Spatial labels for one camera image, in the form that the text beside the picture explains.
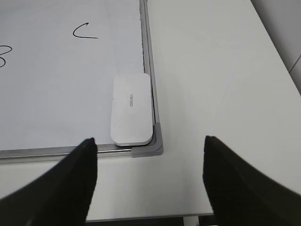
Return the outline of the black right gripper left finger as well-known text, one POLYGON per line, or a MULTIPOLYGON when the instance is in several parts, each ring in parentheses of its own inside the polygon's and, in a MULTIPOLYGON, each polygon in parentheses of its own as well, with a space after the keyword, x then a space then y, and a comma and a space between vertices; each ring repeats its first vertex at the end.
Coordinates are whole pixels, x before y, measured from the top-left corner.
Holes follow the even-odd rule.
POLYGON ((2 226, 83 226, 97 181, 97 146, 84 140, 36 180, 0 200, 2 226))

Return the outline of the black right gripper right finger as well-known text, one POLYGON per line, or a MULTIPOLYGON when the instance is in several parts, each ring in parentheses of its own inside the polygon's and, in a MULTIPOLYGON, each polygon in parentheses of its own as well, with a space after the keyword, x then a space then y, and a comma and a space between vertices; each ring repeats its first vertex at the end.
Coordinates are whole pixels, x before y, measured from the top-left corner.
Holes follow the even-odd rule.
POLYGON ((217 137, 204 142, 203 182, 219 226, 299 226, 301 196, 261 173, 217 137))

